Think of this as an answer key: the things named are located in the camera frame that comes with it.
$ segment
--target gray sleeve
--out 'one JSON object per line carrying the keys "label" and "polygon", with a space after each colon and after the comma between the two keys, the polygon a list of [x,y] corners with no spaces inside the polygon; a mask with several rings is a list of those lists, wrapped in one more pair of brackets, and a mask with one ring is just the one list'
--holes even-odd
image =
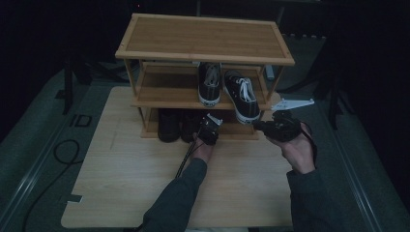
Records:
{"label": "gray sleeve", "polygon": [[207,164],[204,160],[192,159],[182,176],[171,181],[154,205],[145,213],[143,231],[185,231],[206,171]]}
{"label": "gray sleeve", "polygon": [[293,228],[300,231],[344,231],[342,213],[324,187],[318,169],[304,175],[287,173]]}

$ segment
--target table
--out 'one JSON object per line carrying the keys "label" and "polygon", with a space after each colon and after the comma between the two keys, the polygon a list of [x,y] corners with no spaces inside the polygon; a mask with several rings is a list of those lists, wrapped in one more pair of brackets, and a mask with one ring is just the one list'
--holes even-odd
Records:
{"label": "table", "polygon": [[[73,188],[82,200],[68,202],[63,226],[136,227],[174,178],[189,144],[141,138],[131,101],[130,87],[112,89]],[[208,166],[189,227],[291,225],[290,165],[263,134],[219,140]]]}

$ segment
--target hand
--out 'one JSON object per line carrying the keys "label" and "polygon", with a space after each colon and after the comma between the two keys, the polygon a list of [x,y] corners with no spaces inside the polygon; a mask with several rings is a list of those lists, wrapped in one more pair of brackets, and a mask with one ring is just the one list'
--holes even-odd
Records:
{"label": "hand", "polygon": [[200,138],[197,137],[196,133],[193,134],[193,141],[196,141],[196,144],[193,147],[195,150],[193,151],[191,157],[200,158],[208,163],[214,152],[214,146],[205,144]]}
{"label": "hand", "polygon": [[[301,127],[309,134],[305,124],[301,123]],[[313,162],[313,150],[308,139],[302,133],[289,142],[279,142],[270,137],[266,138],[281,148],[282,155],[297,173],[306,174],[316,169]]]}

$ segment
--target shoe rack shelf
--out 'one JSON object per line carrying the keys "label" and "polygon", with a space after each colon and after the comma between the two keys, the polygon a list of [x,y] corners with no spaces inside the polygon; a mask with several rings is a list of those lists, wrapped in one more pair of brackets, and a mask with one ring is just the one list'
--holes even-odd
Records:
{"label": "shoe rack shelf", "polygon": [[[223,119],[221,139],[258,139],[252,126],[236,120],[234,105],[221,83],[218,104],[205,107],[199,102],[194,62],[221,62],[221,76],[227,70],[237,70],[249,77],[262,112],[280,101],[275,87],[283,67],[294,64],[274,22],[156,14],[132,15],[116,57],[125,61],[132,105],[143,118],[141,136],[147,138],[157,137],[158,108],[193,108],[212,111]],[[131,59],[140,62],[136,83]],[[263,75],[265,65],[278,66],[269,90]]]}

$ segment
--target shoe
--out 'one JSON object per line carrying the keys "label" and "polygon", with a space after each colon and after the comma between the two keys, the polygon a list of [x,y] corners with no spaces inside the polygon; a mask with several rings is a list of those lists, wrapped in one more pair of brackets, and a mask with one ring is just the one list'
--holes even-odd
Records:
{"label": "shoe", "polygon": [[162,142],[173,142],[180,137],[179,109],[158,109],[158,138]]}
{"label": "shoe", "polygon": [[250,79],[237,71],[227,71],[222,80],[223,90],[235,105],[236,118],[242,124],[259,119],[260,110]]}
{"label": "shoe", "polygon": [[183,114],[181,138],[190,143],[193,142],[193,133],[199,132],[200,123],[205,113],[202,110],[187,109]]}
{"label": "shoe", "polygon": [[199,101],[207,107],[220,102],[220,64],[200,63],[198,78]]}

